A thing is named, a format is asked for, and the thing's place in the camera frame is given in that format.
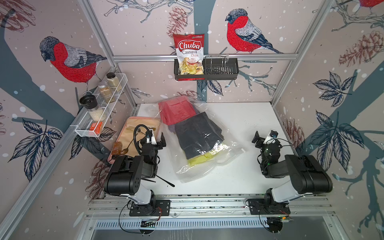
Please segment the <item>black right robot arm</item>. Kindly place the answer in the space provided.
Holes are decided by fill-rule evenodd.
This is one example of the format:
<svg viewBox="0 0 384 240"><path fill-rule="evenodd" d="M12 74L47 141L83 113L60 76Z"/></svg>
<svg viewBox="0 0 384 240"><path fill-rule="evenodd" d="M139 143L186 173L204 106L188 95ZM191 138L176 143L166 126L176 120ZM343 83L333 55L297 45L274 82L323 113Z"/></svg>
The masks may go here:
<svg viewBox="0 0 384 240"><path fill-rule="evenodd" d="M289 215L290 201L332 191L331 178L313 156L285 155L285 159L280 161L283 145L278 132L272 130L266 138L256 132L252 143L261 150L258 163L265 178L290 177L288 182L268 189L263 199L248 199L246 204L252 215Z"/></svg>

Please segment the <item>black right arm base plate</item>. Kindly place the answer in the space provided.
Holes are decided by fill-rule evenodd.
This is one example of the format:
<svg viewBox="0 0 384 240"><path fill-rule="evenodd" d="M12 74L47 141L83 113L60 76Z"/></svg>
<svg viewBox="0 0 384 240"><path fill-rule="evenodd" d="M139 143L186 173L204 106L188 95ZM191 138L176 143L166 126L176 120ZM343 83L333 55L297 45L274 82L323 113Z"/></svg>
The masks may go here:
<svg viewBox="0 0 384 240"><path fill-rule="evenodd" d="M251 215L290 215L291 211L287 203L266 203L264 199L247 199L246 206Z"/></svg>

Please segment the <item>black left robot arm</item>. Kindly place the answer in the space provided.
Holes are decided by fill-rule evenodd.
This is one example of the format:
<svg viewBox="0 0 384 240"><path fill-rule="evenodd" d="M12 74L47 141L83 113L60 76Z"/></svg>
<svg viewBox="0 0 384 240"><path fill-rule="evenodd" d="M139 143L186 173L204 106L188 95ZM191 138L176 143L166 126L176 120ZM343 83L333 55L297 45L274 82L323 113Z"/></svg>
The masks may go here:
<svg viewBox="0 0 384 240"><path fill-rule="evenodd" d="M135 141L140 153L135 157L115 155L115 162L104 183L104 191L112 196L125 196L132 201L131 214L152 215L160 207L156 205L155 193L141 185L144 179L157 176L160 157L158 151L167 146L163 134L161 140L152 144L150 138Z"/></svg>

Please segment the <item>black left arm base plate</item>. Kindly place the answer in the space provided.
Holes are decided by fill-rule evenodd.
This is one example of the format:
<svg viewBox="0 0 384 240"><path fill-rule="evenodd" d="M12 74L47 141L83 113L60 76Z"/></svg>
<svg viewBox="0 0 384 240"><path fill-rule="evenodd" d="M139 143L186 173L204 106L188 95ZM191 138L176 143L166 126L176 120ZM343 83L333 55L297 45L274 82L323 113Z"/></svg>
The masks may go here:
<svg viewBox="0 0 384 240"><path fill-rule="evenodd" d="M130 210L130 217L162 217L169 216L171 208L170 200L155 200L147 205L133 204Z"/></svg>

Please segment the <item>clear plastic vacuum bag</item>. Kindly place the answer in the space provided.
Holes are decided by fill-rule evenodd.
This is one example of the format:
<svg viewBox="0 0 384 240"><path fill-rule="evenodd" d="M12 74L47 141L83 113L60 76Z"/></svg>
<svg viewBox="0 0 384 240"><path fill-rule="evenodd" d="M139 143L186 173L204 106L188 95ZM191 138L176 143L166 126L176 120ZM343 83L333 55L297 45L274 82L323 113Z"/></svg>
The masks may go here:
<svg viewBox="0 0 384 240"><path fill-rule="evenodd" d="M246 152L206 102L178 96L155 104L154 110L182 183L198 180Z"/></svg>

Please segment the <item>black trousers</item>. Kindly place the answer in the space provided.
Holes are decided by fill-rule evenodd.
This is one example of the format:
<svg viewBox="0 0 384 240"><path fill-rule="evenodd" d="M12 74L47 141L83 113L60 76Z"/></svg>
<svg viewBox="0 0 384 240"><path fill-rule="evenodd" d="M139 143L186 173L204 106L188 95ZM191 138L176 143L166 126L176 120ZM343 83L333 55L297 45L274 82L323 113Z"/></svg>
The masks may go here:
<svg viewBox="0 0 384 240"><path fill-rule="evenodd" d="M188 160L210 152L225 140L222 129L206 112L175 124L175 133Z"/></svg>

